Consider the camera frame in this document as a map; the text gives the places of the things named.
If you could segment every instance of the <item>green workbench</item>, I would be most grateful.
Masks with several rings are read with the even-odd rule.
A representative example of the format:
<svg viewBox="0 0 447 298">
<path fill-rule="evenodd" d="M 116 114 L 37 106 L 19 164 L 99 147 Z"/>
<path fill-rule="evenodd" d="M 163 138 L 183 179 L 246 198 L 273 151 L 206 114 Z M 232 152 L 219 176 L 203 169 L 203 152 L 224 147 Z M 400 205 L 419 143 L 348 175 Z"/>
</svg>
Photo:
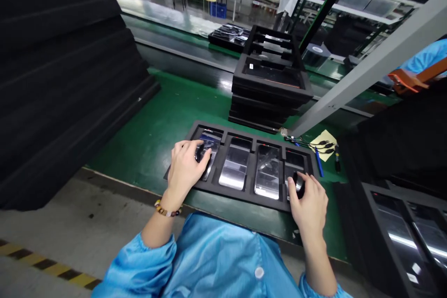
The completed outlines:
<svg viewBox="0 0 447 298">
<path fill-rule="evenodd" d="M 148 70 L 157 77 L 162 90 L 87 164 L 88 168 L 161 195 L 167 187 L 163 176 L 170 164 L 170 151 L 174 143 L 185 138 L 195 120 L 282 140 L 280 134 L 271 135 L 229 122 L 231 97 L 228 94 L 154 68 Z M 291 117 L 285 126 L 290 126 L 296 119 L 296 116 Z M 308 131 L 304 139 L 311 141 L 324 129 L 334 136 L 339 133 L 321 123 Z M 324 235 L 329 256 L 347 261 L 339 211 L 332 191 L 332 182 L 345 182 L 346 176 L 343 172 L 335 172 L 334 159 L 335 155 L 332 155 L 327 162 L 322 162 L 325 177 L 321 183 L 329 197 Z M 251 230 L 301 244 L 299 234 L 293 237 L 297 227 L 289 213 L 195 189 L 188 194 L 185 204 Z"/>
</svg>

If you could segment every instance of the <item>factory floor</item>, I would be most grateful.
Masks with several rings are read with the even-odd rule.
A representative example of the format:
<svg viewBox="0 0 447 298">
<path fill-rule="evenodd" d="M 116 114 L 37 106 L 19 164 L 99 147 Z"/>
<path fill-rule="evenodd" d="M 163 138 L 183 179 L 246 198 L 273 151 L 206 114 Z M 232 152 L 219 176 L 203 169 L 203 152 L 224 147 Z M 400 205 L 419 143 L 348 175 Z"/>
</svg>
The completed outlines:
<svg viewBox="0 0 447 298">
<path fill-rule="evenodd" d="M 102 279 L 118 251 L 153 212 L 153 206 L 116 194 L 104 185 L 73 178 L 40 210 L 0 211 L 0 239 Z M 176 219 L 176 237 L 183 223 L 184 217 Z M 280 247 L 287 268 L 298 281 L 305 267 L 302 248 L 286 243 Z M 353 297 L 378 297 L 351 266 L 333 263 L 337 280 Z M 0 297 L 90 296 L 90 290 L 48 272 L 0 256 Z"/>
</svg>

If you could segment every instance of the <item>blue sleeve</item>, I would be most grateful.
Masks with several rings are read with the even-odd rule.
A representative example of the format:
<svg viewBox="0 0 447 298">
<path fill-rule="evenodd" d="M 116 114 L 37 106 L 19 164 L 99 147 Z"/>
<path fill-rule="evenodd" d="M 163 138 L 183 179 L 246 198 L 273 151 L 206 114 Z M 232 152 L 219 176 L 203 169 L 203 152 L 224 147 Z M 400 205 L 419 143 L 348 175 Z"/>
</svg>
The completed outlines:
<svg viewBox="0 0 447 298">
<path fill-rule="evenodd" d="M 176 250 L 174 235 L 164 246 L 151 249 L 138 234 L 118 253 L 92 297 L 158 297 L 171 276 Z"/>
<path fill-rule="evenodd" d="M 306 279 L 306 274 L 303 273 L 301 278 L 299 279 L 298 285 L 299 291 L 303 295 L 304 298 L 327 298 L 326 296 L 319 295 L 316 293 Z M 337 284 L 337 292 L 332 296 L 333 298 L 352 298 L 351 295 L 344 292 L 339 284 Z"/>
</svg>

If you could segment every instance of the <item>gray metal pillar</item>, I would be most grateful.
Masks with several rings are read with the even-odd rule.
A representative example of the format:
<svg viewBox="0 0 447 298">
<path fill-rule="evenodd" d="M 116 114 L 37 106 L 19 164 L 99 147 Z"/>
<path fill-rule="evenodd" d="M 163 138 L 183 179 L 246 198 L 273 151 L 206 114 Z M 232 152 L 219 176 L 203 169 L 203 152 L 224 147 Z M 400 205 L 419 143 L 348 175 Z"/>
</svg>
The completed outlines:
<svg viewBox="0 0 447 298">
<path fill-rule="evenodd" d="M 291 127 L 300 136 L 447 33 L 447 1 L 429 0 Z"/>
</svg>

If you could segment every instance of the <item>black cable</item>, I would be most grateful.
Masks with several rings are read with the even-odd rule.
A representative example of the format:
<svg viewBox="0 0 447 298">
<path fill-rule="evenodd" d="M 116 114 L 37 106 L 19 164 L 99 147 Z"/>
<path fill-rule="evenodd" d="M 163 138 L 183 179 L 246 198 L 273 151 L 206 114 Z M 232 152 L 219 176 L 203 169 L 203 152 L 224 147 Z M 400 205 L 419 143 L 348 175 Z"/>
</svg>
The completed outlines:
<svg viewBox="0 0 447 298">
<path fill-rule="evenodd" d="M 335 149 L 327 149 L 326 151 L 320 151 L 320 150 L 317 150 L 317 149 L 325 149 L 325 148 L 311 147 L 310 145 L 308 145 L 306 143 L 298 143 L 298 144 L 300 146 L 307 146 L 307 147 L 309 147 L 311 149 L 314 149 L 314 150 L 318 151 L 320 154 L 331 154 L 331 153 L 333 153 L 335 151 Z"/>
<path fill-rule="evenodd" d="M 320 146 L 320 145 L 323 145 L 324 143 L 328 142 L 328 141 L 321 141 L 319 144 L 312 144 L 312 143 L 308 143 L 306 141 L 297 140 L 297 139 L 294 139 L 294 141 L 299 142 L 299 143 L 303 143 L 304 145 L 307 145 L 307 146 L 313 146 L 313 147 Z M 333 147 L 334 145 L 335 145 L 334 143 L 327 143 L 327 144 L 325 144 L 324 147 L 318 148 L 318 149 L 326 149 L 326 148 Z"/>
</svg>

